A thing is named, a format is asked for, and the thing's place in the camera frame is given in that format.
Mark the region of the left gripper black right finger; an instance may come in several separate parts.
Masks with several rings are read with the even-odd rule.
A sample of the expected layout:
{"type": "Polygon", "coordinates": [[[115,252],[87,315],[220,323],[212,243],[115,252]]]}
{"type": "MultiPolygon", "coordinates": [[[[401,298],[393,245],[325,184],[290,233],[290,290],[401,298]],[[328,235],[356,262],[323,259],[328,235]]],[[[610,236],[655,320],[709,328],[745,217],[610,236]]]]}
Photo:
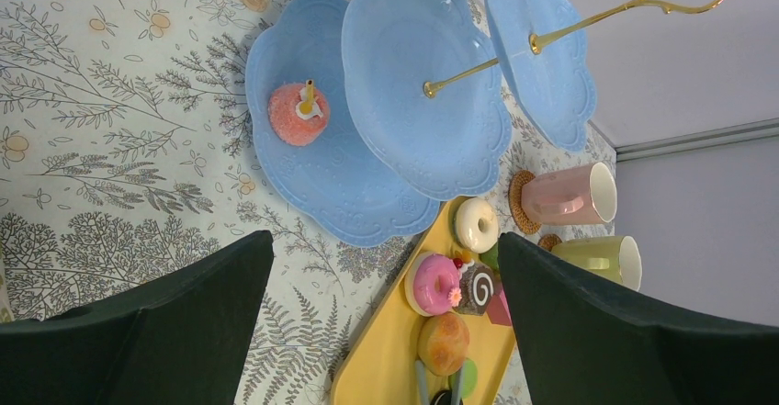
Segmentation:
{"type": "Polygon", "coordinates": [[[680,308],[513,232],[499,267],[535,404],[775,404],[778,330],[680,308]]]}

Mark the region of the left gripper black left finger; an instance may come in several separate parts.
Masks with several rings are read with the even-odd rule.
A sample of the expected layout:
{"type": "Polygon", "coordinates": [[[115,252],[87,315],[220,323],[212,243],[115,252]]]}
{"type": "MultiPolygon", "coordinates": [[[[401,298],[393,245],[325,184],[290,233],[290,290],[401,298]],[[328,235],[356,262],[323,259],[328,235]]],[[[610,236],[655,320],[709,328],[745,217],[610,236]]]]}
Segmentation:
{"type": "Polygon", "coordinates": [[[166,276],[1,328],[4,404],[231,404],[274,262],[255,231],[166,276]]]}

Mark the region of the green ceramic mug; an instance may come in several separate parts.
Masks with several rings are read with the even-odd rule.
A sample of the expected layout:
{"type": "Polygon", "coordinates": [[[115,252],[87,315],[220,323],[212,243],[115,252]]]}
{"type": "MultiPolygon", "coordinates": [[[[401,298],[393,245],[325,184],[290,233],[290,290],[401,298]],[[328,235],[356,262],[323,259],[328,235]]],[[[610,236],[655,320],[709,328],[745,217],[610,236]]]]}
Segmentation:
{"type": "Polygon", "coordinates": [[[631,236],[582,238],[562,242],[551,252],[576,265],[624,287],[639,291],[642,263],[637,242],[631,236]]]}

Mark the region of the pink ceramic mug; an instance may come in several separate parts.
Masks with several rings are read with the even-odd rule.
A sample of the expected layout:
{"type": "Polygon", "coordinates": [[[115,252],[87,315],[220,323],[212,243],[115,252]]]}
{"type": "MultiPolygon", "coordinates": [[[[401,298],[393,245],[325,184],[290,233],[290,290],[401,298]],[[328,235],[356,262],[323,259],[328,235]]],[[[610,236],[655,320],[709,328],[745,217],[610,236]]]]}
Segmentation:
{"type": "Polygon", "coordinates": [[[617,212],[615,178],[603,162],[541,174],[523,185],[521,208],[545,225],[607,224],[617,212]]]}

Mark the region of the red sugared pastry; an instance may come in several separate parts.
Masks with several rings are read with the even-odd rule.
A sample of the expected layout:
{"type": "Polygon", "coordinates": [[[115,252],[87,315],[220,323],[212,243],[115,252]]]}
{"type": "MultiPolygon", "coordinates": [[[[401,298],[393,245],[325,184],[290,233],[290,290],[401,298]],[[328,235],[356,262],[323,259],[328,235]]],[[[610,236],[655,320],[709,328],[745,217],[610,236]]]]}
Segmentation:
{"type": "Polygon", "coordinates": [[[284,84],[268,102],[272,129],[285,143],[302,147],[314,142],[329,124],[331,109],[312,79],[303,84],[284,84]]]}

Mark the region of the pink swirl roll cake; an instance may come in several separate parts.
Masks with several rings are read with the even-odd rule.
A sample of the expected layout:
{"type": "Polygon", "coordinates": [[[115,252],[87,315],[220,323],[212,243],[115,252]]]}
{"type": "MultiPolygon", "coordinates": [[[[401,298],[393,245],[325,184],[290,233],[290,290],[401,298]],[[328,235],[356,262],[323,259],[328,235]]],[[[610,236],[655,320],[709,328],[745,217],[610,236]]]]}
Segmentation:
{"type": "Polygon", "coordinates": [[[502,285],[498,285],[496,287],[495,293],[492,295],[491,301],[486,308],[486,313],[492,324],[506,327],[513,326],[511,313],[509,311],[505,291],[502,285]]]}

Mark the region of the woven rattan coaster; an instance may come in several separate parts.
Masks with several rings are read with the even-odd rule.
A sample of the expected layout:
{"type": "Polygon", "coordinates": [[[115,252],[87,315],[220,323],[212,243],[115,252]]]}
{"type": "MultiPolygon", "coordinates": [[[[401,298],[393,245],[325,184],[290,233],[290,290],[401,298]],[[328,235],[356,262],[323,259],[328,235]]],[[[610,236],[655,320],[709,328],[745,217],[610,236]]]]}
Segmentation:
{"type": "Polygon", "coordinates": [[[519,170],[513,175],[508,187],[508,203],[514,223],[519,230],[527,235],[538,233],[541,224],[532,221],[522,206],[522,194],[524,185],[530,183],[535,175],[528,170],[519,170]]]}
{"type": "Polygon", "coordinates": [[[561,243],[562,239],[557,234],[549,233],[541,236],[537,242],[537,245],[542,249],[551,252],[555,246],[561,243]]]}

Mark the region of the green macaron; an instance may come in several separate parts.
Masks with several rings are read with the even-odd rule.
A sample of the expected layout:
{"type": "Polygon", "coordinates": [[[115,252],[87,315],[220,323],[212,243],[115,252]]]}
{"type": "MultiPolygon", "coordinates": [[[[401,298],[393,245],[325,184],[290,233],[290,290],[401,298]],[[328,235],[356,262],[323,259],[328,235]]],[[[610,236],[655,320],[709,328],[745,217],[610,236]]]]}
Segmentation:
{"type": "Polygon", "coordinates": [[[473,394],[478,384],[478,377],[479,371],[476,363],[472,359],[466,358],[461,368],[448,377],[448,382],[452,389],[461,386],[460,397],[467,399],[473,394]]]}

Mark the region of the chocolate swirl roll cake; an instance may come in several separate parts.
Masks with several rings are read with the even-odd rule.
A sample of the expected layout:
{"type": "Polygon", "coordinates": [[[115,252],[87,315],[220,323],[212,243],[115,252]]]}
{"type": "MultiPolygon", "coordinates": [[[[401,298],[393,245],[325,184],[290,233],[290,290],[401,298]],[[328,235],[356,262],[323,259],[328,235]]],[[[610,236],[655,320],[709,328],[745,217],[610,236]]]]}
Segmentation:
{"type": "Polygon", "coordinates": [[[480,261],[466,263],[460,258],[455,258],[454,264],[460,273],[461,292],[461,300],[454,307],[454,311],[460,314],[483,315],[495,291],[492,269],[480,261]]]}

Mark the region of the green swirl roll cake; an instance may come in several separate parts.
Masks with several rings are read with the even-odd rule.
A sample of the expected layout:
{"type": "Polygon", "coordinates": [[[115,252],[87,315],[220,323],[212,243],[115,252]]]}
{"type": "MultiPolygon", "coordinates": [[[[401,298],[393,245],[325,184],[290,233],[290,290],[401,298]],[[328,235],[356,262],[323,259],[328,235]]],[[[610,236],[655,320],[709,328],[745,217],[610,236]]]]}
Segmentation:
{"type": "Polygon", "coordinates": [[[498,272],[499,244],[495,243],[488,251],[480,254],[480,261],[487,265],[493,272],[498,272]]]}

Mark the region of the orange round bun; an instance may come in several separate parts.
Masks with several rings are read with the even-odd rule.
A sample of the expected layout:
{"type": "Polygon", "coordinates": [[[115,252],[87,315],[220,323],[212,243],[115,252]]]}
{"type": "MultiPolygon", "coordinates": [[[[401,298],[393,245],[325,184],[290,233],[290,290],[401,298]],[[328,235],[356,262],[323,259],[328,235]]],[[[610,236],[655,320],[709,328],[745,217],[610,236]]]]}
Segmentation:
{"type": "Polygon", "coordinates": [[[420,330],[417,355],[434,375],[447,377],[465,362],[470,333],[465,321],[454,312],[428,318],[420,330]]]}

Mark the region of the black sandwich cookie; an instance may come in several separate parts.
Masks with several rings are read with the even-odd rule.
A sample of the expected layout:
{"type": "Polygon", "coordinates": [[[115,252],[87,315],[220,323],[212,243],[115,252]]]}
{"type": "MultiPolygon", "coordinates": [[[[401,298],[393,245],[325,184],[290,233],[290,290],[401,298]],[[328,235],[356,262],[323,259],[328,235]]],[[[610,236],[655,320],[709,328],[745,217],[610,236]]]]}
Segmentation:
{"type": "Polygon", "coordinates": [[[435,393],[430,401],[430,405],[452,405],[453,404],[453,391],[451,389],[443,389],[435,393]]]}

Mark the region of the pink sprinkled donut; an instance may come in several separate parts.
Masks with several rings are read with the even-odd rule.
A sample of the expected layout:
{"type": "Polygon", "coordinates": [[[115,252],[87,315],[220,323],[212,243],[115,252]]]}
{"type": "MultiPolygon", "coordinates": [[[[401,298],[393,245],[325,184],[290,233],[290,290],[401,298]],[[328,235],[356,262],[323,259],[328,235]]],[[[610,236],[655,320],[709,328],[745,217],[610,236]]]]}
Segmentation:
{"type": "Polygon", "coordinates": [[[462,300],[460,278],[452,259],[441,253],[421,253],[403,278],[407,302],[424,317],[447,313],[462,300]]]}

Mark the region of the floral tablecloth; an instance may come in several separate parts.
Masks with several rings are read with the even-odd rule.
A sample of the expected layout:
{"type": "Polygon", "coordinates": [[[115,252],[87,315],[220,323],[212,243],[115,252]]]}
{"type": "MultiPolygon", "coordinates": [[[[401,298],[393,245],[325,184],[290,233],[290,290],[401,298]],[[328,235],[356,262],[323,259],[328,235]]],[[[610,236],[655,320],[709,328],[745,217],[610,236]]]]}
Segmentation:
{"type": "Polygon", "coordinates": [[[290,0],[1,0],[1,318],[45,320],[267,230],[236,404],[357,404],[336,372],[418,240],[335,238],[250,140],[243,70],[290,0]]]}

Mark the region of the blue three-tier cake stand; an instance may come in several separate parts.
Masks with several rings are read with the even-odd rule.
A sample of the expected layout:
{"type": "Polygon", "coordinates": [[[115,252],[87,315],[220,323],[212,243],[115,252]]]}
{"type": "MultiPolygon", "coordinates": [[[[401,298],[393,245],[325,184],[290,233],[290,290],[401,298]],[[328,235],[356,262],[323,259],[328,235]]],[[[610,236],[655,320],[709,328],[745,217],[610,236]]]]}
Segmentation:
{"type": "Polygon", "coordinates": [[[596,89],[569,0],[291,0],[250,49],[256,156],[292,207],[348,244],[425,231],[439,205],[494,188],[512,139],[501,90],[552,145],[583,149],[596,89]],[[268,102],[312,79],[331,116],[311,144],[282,141],[268,102]]]}

